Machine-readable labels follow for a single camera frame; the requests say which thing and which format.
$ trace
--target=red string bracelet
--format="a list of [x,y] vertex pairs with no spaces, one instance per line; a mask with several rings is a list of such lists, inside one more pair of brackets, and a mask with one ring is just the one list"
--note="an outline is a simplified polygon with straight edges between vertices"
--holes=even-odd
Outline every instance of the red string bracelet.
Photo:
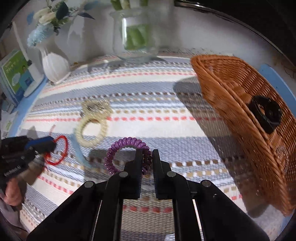
[[64,139],[65,140],[66,148],[65,148],[65,151],[62,152],[62,157],[57,162],[51,162],[49,160],[49,158],[51,157],[50,153],[46,153],[45,156],[44,156],[44,160],[46,161],[46,163],[48,163],[49,165],[52,165],[52,166],[56,166],[56,165],[60,164],[61,161],[64,160],[66,155],[68,155],[68,139],[67,139],[67,137],[59,136],[58,138],[54,139],[54,142],[56,143],[59,139]]

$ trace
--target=human hand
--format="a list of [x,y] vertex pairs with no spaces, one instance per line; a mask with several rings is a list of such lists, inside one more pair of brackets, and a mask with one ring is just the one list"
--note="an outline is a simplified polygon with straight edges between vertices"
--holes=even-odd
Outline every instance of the human hand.
[[11,206],[17,206],[22,202],[22,194],[20,192],[20,188],[16,178],[10,179],[7,183],[5,197],[3,198],[3,201]]

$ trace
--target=blue board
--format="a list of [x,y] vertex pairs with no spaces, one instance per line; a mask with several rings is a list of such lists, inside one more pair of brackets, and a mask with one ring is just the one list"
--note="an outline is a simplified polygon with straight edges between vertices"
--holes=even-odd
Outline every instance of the blue board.
[[279,76],[279,74],[267,64],[262,64],[258,72],[267,79],[273,88],[283,98],[289,109],[291,110],[294,117],[296,116],[296,97]]

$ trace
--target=white wall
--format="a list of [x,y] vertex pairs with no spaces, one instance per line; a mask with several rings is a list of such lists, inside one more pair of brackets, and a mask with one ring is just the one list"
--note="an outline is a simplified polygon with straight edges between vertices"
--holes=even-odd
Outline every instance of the white wall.
[[[75,5],[79,1],[68,0],[67,4]],[[14,18],[25,46],[28,34],[35,27],[35,22],[27,24],[27,15],[45,5],[43,0],[31,0]],[[215,52],[232,53],[255,68],[267,63],[296,93],[295,80],[285,73],[283,63],[291,66],[276,49],[248,29],[213,14],[174,7],[173,0],[150,0],[149,5],[155,9],[155,20],[159,22],[158,36],[161,47],[205,48]],[[70,63],[113,53],[113,18],[109,16],[112,11],[109,0],[101,0],[99,6],[88,11],[95,20],[78,16],[69,38],[70,23],[61,28],[56,43],[69,57]],[[16,40],[10,36],[5,40],[5,45],[7,50],[12,50]],[[38,50],[28,49],[28,55],[41,69]]]

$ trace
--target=white vase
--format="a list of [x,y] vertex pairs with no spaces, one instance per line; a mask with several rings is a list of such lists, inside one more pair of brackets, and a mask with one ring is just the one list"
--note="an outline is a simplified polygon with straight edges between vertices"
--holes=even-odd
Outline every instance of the white vase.
[[55,35],[44,39],[36,47],[42,56],[42,65],[46,77],[54,84],[59,84],[71,73],[68,58],[54,41]]

